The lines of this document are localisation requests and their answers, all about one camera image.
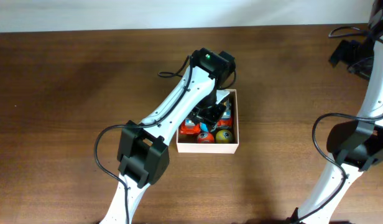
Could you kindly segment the white cardboard box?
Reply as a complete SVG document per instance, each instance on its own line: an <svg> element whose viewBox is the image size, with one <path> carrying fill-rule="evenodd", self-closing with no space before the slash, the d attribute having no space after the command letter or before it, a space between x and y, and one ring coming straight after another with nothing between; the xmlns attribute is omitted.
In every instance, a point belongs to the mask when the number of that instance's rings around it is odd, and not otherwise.
<svg viewBox="0 0 383 224"><path fill-rule="evenodd" d="M183 135L176 132L176 145L179 153L199 153L199 154L234 154L239 146L239 114L238 114L238 95L236 89L228 89L229 99L233 110L233 127L231 129L234 141L229 144L207 144L197 143L196 137Z"/></svg>

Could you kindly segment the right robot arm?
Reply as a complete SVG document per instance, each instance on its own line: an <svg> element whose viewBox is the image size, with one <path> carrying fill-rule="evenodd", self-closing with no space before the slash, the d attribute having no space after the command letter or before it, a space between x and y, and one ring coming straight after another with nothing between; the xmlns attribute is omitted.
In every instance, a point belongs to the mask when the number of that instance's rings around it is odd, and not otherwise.
<svg viewBox="0 0 383 224"><path fill-rule="evenodd" d="M335 67L343 62L350 73L367 80L367 92L356 116L342 113L321 115L312 127L312 139L321 120L330 117L346 119L335 125L328 136L326 159L310 197L294 210L287 223L329 223L347 190L371 166L383 161L383 0L372 5L368 28L350 26L329 62Z"/></svg>

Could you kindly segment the red toy truck yellow ladder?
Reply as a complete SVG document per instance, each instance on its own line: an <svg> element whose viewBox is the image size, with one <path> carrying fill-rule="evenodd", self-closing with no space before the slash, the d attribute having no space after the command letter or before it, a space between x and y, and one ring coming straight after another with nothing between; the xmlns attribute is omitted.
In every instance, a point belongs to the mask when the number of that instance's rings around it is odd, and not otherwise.
<svg viewBox="0 0 383 224"><path fill-rule="evenodd" d="M230 100L227 100L223 103L226 109L221 117L221 119L217 123L217 127L220 129L229 129L233 127L233 112L232 105Z"/></svg>

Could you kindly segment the red toy fire truck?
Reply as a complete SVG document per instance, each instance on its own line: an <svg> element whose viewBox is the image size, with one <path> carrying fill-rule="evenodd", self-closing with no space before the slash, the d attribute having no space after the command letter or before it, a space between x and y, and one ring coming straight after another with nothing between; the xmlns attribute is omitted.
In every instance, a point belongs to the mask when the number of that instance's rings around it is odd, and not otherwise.
<svg viewBox="0 0 383 224"><path fill-rule="evenodd" d="M180 134L186 134L186 135L196 135L201 132L201 128L199 124L195 124L192 120L186 118L180 128L179 133Z"/></svg>

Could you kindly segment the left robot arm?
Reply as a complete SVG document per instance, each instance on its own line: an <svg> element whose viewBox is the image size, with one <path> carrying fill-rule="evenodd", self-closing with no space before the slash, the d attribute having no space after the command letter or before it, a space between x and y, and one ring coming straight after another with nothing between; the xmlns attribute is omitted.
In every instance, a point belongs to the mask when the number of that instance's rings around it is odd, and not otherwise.
<svg viewBox="0 0 383 224"><path fill-rule="evenodd" d="M236 73L235 58L225 51L216 54L206 48L186 57L180 71L184 74L166 99L139 123L113 125L98 137L119 128L117 152L119 173L97 166L118 182L113 200L102 223L131 223L141 198L166 171L170 158L168 147L185 119L216 126L226 107L229 91L223 83Z"/></svg>

